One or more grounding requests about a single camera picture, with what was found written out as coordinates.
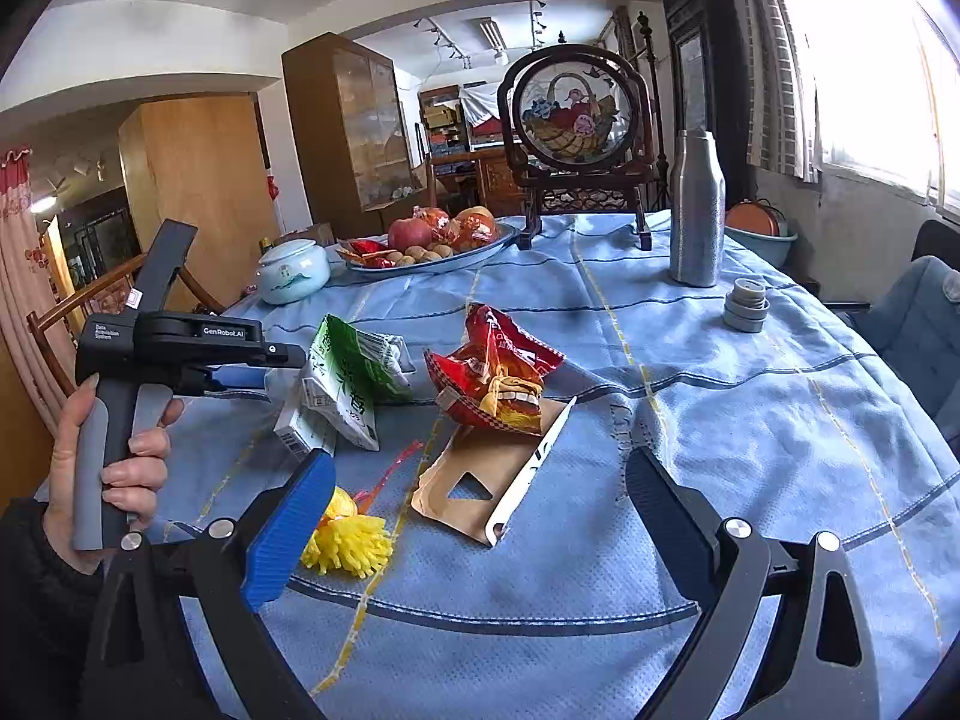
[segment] plastic tub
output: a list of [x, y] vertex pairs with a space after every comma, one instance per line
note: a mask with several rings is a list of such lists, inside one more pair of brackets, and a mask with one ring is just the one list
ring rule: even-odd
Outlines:
[[749, 233], [746, 230], [737, 230], [733, 227], [724, 227], [724, 232], [738, 244], [744, 245], [758, 257], [778, 269], [786, 261], [786, 255], [789, 253], [791, 245], [797, 240], [797, 233], [786, 236], [761, 235], [760, 233]]

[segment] green tissue package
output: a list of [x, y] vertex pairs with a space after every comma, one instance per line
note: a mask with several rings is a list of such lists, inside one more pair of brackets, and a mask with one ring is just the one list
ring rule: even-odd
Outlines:
[[304, 405], [325, 416], [349, 442], [377, 451], [374, 396], [409, 400], [414, 371], [401, 336], [366, 333], [327, 314], [301, 372]]

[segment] gray grip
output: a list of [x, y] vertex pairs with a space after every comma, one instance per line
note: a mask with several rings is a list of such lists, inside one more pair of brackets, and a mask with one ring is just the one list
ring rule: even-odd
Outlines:
[[[136, 394], [131, 436], [157, 427], [173, 396], [169, 386], [142, 384]], [[104, 484], [100, 472], [104, 467], [109, 413], [101, 399], [93, 401], [93, 409], [80, 428], [77, 465], [73, 482], [73, 548], [103, 549]]]
[[100, 471], [104, 467], [107, 448], [107, 405], [93, 401], [93, 409], [80, 426], [77, 442], [77, 465], [73, 473], [73, 548], [102, 549], [104, 533], [100, 512], [104, 488]]

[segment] black sleeve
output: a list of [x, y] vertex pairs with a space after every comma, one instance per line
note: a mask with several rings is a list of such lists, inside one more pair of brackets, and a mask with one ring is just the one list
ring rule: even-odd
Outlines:
[[43, 533], [46, 504], [0, 517], [0, 717], [73, 718], [102, 570], [86, 576]]

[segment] finger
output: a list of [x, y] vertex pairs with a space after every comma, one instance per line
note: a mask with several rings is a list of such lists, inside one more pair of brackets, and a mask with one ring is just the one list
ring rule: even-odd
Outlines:
[[130, 451], [138, 457], [149, 455], [165, 458], [170, 454], [170, 437], [163, 428], [151, 428], [137, 433], [127, 442]]
[[157, 457], [128, 458], [107, 466], [100, 478], [115, 488], [159, 490], [167, 481], [167, 466]]
[[93, 408], [97, 396], [99, 373], [94, 373], [72, 394], [61, 412], [56, 440], [54, 440], [53, 460], [73, 461], [77, 455], [77, 442], [80, 440], [80, 426]]
[[144, 521], [157, 512], [157, 494], [147, 488], [110, 488], [102, 495], [104, 501], [114, 504], [121, 512], [132, 512]]
[[160, 427], [170, 427], [176, 420], [181, 418], [181, 415], [184, 413], [184, 401], [175, 397], [167, 404], [167, 408], [163, 412], [163, 416], [160, 418]]

